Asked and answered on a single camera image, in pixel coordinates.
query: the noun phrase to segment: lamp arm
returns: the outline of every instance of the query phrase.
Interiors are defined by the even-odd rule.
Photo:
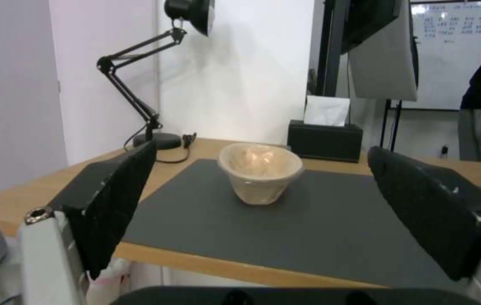
[[[181,28],[172,28],[161,35],[148,39],[146,41],[140,42],[134,46],[131,46],[125,50],[121,50],[120,52],[116,52],[115,54],[111,54],[108,56],[103,56],[97,61],[97,69],[101,71],[107,77],[107,79],[115,86],[115,88],[122,94],[122,96],[130,103],[135,110],[137,110],[138,114],[142,116],[144,121],[147,123],[147,127],[153,129],[159,129],[162,125],[158,122],[159,114],[156,110],[152,109],[150,106],[145,104],[141,101],[129,88],[128,86],[116,75],[116,70],[122,67],[125,67],[129,64],[132,64],[136,61],[141,59],[147,58],[148,56],[152,56],[156,53],[159,53],[163,50],[169,49],[171,47],[176,46],[182,42],[182,39],[186,35],[186,31]],[[167,37],[172,37],[173,42],[166,44],[165,46],[161,46],[156,48],[155,50],[151,50],[146,53],[142,54],[129,54],[135,50],[138,50],[142,47],[148,46],[151,43],[160,41]]]

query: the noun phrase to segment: black desk lamp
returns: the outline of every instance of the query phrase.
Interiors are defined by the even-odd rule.
[[[164,8],[167,16],[171,18],[172,29],[115,54],[104,56],[97,61],[97,68],[120,91],[130,105],[137,110],[146,123],[144,135],[133,136],[133,145],[135,147],[146,141],[154,140],[157,149],[171,149],[180,147],[181,140],[179,136],[170,133],[153,133],[153,130],[163,127],[158,120],[159,114],[134,95],[128,86],[116,75],[116,70],[180,44],[184,35],[186,35],[186,31],[182,29],[182,21],[184,20],[190,21],[195,29],[205,36],[208,36],[212,30],[214,21],[214,0],[166,0]],[[175,26],[174,21],[176,19],[180,21],[180,27]],[[173,41],[165,46],[143,54],[131,54],[135,50],[167,37],[171,37]]]

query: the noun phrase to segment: lamp head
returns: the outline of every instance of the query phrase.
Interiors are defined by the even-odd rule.
[[[182,19],[190,23],[200,33],[208,36],[214,22],[215,0],[165,0],[165,14],[169,18]]]

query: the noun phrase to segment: gray desk mat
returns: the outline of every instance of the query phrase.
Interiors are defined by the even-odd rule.
[[[370,176],[307,170],[270,206],[238,199],[198,160],[144,199],[129,243],[393,287],[463,290],[417,244]]]

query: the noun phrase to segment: wooden table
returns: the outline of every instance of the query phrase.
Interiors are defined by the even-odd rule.
[[[182,164],[155,164],[141,198],[145,198],[156,191],[195,160],[200,158],[216,159],[222,147],[231,143],[232,141],[197,139],[192,145],[190,158],[186,162]],[[46,205],[87,164],[112,158],[122,152],[122,150],[113,151],[30,181],[24,185],[0,191],[0,228],[4,234],[15,236],[18,226],[22,223],[22,217],[27,211],[37,206]],[[159,158],[162,160],[175,160],[184,154],[185,151],[181,149],[161,151],[159,152]],[[306,168],[311,170],[371,175],[365,158],[362,158],[359,164],[319,160],[303,160],[303,162]],[[424,162],[452,168],[476,185],[481,186],[481,163],[445,160],[424,160]],[[120,243],[116,249],[115,256],[136,262],[162,265],[270,286],[376,286],[369,283],[242,264],[129,243]]]

